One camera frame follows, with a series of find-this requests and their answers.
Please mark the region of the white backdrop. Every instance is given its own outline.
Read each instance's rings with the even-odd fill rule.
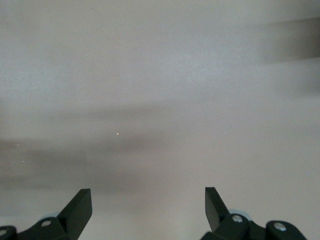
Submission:
[[[319,239],[317,0],[0,1],[0,226],[91,188],[80,239],[198,240],[205,187]]]

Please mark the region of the screw head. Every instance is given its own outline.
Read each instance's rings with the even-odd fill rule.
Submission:
[[[43,223],[41,223],[41,227],[46,227],[46,226],[49,226],[50,224],[51,224],[51,221],[50,220],[46,220]]]
[[[5,229],[0,230],[0,237],[5,235],[6,233],[7,233],[7,230]]]
[[[273,224],[273,226],[274,226],[276,229],[278,229],[279,231],[282,231],[282,232],[284,232],[284,231],[287,230],[286,226],[283,225],[281,222],[275,222],[275,223]]]
[[[235,221],[236,223],[242,223],[242,217],[240,217],[239,215],[233,215],[232,216],[233,221]]]

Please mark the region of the white surface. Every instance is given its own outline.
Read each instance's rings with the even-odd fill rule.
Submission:
[[[0,225],[25,230],[91,188],[82,240],[198,240],[216,187],[257,224],[319,239],[319,12],[0,1]]]

